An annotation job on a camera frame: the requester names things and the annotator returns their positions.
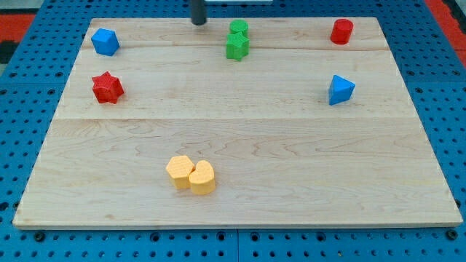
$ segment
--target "green block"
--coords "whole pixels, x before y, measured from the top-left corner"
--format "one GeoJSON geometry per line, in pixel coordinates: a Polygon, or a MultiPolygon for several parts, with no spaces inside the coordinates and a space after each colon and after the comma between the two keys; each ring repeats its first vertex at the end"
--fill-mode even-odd
{"type": "Polygon", "coordinates": [[[226,36],[226,58],[241,61],[249,54],[249,39],[241,32],[230,33],[226,36]]]}
{"type": "Polygon", "coordinates": [[[249,25],[244,20],[234,20],[230,23],[230,33],[241,32],[244,37],[248,37],[249,25]]]}

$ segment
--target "wood grain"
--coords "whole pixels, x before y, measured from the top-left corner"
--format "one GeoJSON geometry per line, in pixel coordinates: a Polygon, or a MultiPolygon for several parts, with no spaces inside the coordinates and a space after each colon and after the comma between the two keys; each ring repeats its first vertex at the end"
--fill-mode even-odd
{"type": "Polygon", "coordinates": [[[17,210],[20,229],[457,226],[457,206],[375,18],[253,18],[250,55],[225,58],[231,19],[91,22],[17,210]],[[90,36],[116,30],[115,57],[90,36]],[[116,105],[91,76],[120,77],[116,105]],[[329,106],[333,74],[356,83],[329,106]],[[216,190],[177,191],[172,156],[206,159],[216,190]]]}

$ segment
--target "blue block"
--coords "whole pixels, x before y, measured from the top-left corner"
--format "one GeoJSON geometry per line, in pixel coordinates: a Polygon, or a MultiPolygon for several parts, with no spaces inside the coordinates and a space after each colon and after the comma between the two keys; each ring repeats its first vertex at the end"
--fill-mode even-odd
{"type": "Polygon", "coordinates": [[[119,44],[115,31],[99,28],[91,38],[98,54],[112,56],[118,50],[119,44]]]}
{"type": "Polygon", "coordinates": [[[334,75],[330,88],[328,88],[328,104],[330,106],[349,100],[355,83],[352,83],[340,76],[334,75]]]}

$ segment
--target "blue triangular block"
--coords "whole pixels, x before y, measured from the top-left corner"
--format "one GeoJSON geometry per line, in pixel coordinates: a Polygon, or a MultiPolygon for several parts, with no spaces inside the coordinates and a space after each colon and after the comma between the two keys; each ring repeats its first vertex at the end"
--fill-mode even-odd
{"type": "Polygon", "coordinates": [[[352,91],[355,89],[355,83],[352,83],[340,76],[334,75],[330,88],[328,88],[328,104],[330,106],[349,100],[352,91]]]}

